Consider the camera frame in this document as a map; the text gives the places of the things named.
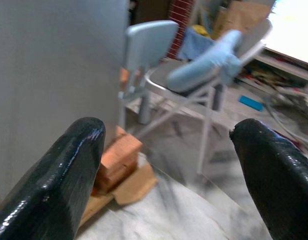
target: stack of bricks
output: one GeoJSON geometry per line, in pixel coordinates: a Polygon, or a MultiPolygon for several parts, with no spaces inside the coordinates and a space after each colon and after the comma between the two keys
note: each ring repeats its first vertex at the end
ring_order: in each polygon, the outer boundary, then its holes
{"type": "Polygon", "coordinates": [[[178,23],[179,28],[167,57],[175,59],[185,34],[192,5],[195,0],[174,0],[170,6],[169,19],[178,23]]]}
{"type": "Polygon", "coordinates": [[[118,127],[116,141],[102,156],[94,193],[106,194],[129,177],[137,169],[141,146],[139,140],[118,127]]]}

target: blue cloth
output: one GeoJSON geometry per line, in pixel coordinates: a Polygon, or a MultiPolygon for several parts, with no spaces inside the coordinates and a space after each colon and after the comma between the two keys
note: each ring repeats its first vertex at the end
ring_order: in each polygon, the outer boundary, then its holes
{"type": "Polygon", "coordinates": [[[221,67],[221,83],[228,85],[240,72],[240,60],[234,55],[235,48],[241,43],[242,33],[230,30],[200,54],[194,61],[172,71],[167,77],[167,88],[182,93],[210,81],[208,74],[221,67]]]}
{"type": "Polygon", "coordinates": [[[194,60],[208,48],[214,45],[214,40],[202,36],[192,28],[186,28],[183,43],[178,51],[177,58],[182,60],[194,60]]]}

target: red brick wall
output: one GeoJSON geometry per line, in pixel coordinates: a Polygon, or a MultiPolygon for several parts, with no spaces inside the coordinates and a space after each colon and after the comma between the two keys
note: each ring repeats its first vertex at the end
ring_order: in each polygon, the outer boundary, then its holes
{"type": "Polygon", "coordinates": [[[167,54],[169,58],[175,58],[179,47],[182,44],[190,11],[195,0],[173,0],[169,10],[169,19],[178,23],[179,28],[174,42],[167,54]]]}

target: blue cushion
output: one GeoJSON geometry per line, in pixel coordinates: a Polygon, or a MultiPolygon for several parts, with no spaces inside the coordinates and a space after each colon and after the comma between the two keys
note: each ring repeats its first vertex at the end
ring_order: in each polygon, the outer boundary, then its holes
{"type": "Polygon", "coordinates": [[[240,71],[240,62],[234,50],[241,40],[240,31],[228,31],[201,56],[172,71],[167,76],[167,88],[178,93],[188,91],[209,81],[206,77],[215,67],[223,68],[221,76],[225,78],[224,83],[228,84],[240,71]]]}

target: brown paper bag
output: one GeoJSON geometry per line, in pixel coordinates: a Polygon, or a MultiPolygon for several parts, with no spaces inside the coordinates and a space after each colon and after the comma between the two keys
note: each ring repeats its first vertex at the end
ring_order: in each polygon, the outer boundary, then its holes
{"type": "Polygon", "coordinates": [[[243,33],[262,22],[270,13],[271,7],[256,2],[233,1],[227,12],[223,32],[236,29],[243,33]]]}

